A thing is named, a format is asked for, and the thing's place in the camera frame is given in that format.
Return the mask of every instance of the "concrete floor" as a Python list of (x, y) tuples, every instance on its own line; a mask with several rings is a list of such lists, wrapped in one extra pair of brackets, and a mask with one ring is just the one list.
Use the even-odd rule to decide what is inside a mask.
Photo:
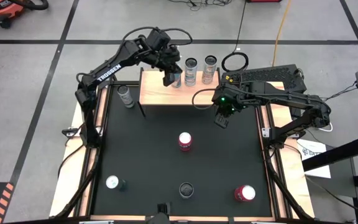
[[(10, 29), (0, 28), (0, 182), (13, 180), (16, 184), (5, 222), (48, 218), (65, 149), (60, 131), (71, 125), (76, 104), (75, 74), (94, 69), (117, 50), (116, 41), (85, 40), (120, 40), (141, 26), (179, 27), (199, 43), (227, 43), (180, 47), (184, 58), (202, 60), (213, 54), (221, 60), (234, 48), (230, 40), (237, 38), (244, 4), (244, 0), (233, 0), (224, 7), (193, 12), (186, 4), (167, 0), (49, 2), (47, 11), (25, 13)], [(250, 58), (249, 68), (271, 66), (274, 41), (258, 40), (276, 38), (287, 2), (247, 3), (240, 34), (244, 44), (239, 47)], [(346, 14), (344, 3), (351, 15)], [(186, 38), (176, 32), (170, 35)], [(280, 44), (276, 65), (295, 63), (302, 68), (308, 93), (330, 96), (344, 89), (355, 81), (358, 71), (358, 0), (292, 1), (281, 39), (303, 40)], [(229, 63), (239, 61), (234, 58)], [(139, 67), (126, 68), (117, 77), (138, 80)], [(332, 146), (358, 138), (358, 92), (328, 104), (333, 109), (334, 131), (311, 130), (316, 137)], [(16, 169), (20, 176), (11, 178), (19, 155), (24, 161), (22, 169)], [(322, 220), (354, 218), (351, 208), (324, 193), (311, 192), (311, 199), (316, 217)]]

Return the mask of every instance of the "can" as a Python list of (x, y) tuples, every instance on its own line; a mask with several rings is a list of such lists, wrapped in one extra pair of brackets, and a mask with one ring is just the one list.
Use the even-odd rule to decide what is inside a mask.
[(135, 102), (131, 97), (131, 93), (129, 92), (128, 86), (126, 85), (119, 86), (117, 92), (126, 107), (131, 108), (135, 105)]
[(188, 58), (185, 62), (185, 85), (193, 86), (196, 84), (197, 76), (197, 60), (195, 58)]
[(191, 142), (193, 142), (193, 140), (191, 139), (191, 135), (189, 133), (181, 133), (179, 135), (179, 146), (180, 150), (183, 152), (190, 151)]
[(179, 88), (181, 86), (181, 73), (174, 73), (173, 76), (175, 77), (175, 81), (171, 84), (171, 86), (174, 88)]
[(125, 180), (119, 179), (115, 175), (111, 175), (106, 179), (106, 186), (110, 189), (123, 191), (127, 187), (127, 182)]
[(179, 186), (179, 194), (183, 199), (189, 199), (194, 193), (194, 187), (189, 182), (184, 182)]
[(255, 197), (255, 189), (249, 185), (243, 185), (234, 190), (234, 198), (239, 202), (249, 202)]
[(212, 83), (212, 80), (214, 78), (214, 74), (216, 71), (216, 62), (217, 61), (218, 60), (213, 55), (209, 55), (205, 58), (203, 77), (201, 79), (204, 84)]

